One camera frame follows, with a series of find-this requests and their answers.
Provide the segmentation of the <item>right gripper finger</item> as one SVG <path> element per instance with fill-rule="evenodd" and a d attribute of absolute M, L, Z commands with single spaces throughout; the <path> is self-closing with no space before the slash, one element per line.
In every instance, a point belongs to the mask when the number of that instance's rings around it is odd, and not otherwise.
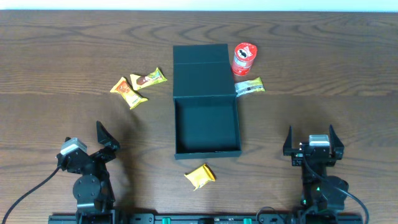
<path fill-rule="evenodd" d="M 291 126 L 289 126 L 288 135 L 285 139 L 283 149 L 292 149 L 292 127 Z"/>
<path fill-rule="evenodd" d="M 343 149 L 344 144 L 341 142 L 339 137 L 336 135 L 335 130 L 332 125 L 329 126 L 330 132 L 330 145 L 332 149 Z"/>

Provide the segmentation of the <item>yellow orange snack packet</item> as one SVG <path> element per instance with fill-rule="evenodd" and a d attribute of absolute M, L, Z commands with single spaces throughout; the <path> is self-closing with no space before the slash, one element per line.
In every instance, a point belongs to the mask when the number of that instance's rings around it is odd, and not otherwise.
<path fill-rule="evenodd" d="M 148 101 L 147 98 L 136 93 L 124 77 L 121 77 L 109 92 L 121 95 L 128 104 L 130 110 L 136 108 L 139 104 Z"/>

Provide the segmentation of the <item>yellow chocolate wafer packet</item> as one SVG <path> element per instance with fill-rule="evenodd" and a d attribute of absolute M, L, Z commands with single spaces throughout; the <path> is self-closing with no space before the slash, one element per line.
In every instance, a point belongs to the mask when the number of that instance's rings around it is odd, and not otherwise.
<path fill-rule="evenodd" d="M 164 77 L 163 73 L 158 67 L 155 69 L 154 72 L 146 76 L 130 74 L 130 78 L 131 78 L 132 88 L 133 90 L 136 91 L 148 86 L 152 86 L 167 81 L 167 79 Z"/>

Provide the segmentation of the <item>silver yellow snack packet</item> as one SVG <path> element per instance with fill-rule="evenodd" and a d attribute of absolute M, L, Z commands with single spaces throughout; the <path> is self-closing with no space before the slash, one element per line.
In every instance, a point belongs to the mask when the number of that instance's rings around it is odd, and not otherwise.
<path fill-rule="evenodd" d="M 247 80 L 244 82 L 235 83 L 234 87 L 237 97 L 242 95 L 247 95 L 249 93 L 266 91 L 260 77 L 257 77 L 253 80 Z"/>

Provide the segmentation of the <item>small yellow snack packet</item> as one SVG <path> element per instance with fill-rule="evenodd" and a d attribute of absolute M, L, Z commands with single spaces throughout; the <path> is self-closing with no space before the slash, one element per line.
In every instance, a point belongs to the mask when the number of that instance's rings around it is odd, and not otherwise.
<path fill-rule="evenodd" d="M 194 186 L 194 191 L 202 188 L 209 182 L 215 182 L 216 177 L 213 174 L 212 170 L 207 164 L 203 164 L 198 167 L 191 173 L 185 174 L 185 177 L 192 183 Z"/>

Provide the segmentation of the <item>red Pringles can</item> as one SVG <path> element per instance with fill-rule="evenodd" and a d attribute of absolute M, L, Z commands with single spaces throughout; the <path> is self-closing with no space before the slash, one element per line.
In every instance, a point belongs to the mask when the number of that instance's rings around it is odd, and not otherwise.
<path fill-rule="evenodd" d="M 232 72 L 237 76 L 247 75 L 257 55 L 257 47 L 248 42 L 238 44 L 234 50 L 234 58 L 231 66 Z"/>

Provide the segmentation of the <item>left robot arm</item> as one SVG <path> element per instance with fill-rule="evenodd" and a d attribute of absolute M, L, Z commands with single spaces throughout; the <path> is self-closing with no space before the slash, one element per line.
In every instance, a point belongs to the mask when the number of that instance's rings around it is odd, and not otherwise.
<path fill-rule="evenodd" d="M 120 144 L 100 121 L 96 122 L 96 133 L 102 149 L 88 154 L 81 140 L 66 138 L 56 155 L 57 167 L 80 175 L 73 186 L 77 223 L 117 223 L 119 215 L 113 207 L 115 196 L 106 164 L 116 158 Z"/>

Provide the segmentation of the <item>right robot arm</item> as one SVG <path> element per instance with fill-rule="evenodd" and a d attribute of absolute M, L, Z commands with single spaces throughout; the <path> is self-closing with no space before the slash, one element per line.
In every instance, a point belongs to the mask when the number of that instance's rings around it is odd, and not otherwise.
<path fill-rule="evenodd" d="M 291 223 L 337 223 L 344 210 L 348 183 L 326 169 L 343 158 L 345 146 L 332 126 L 328 134 L 310 135 L 300 147 L 293 147 L 293 132 L 289 128 L 282 147 L 283 155 L 291 157 L 292 165 L 302 170 L 302 208 L 290 219 Z"/>

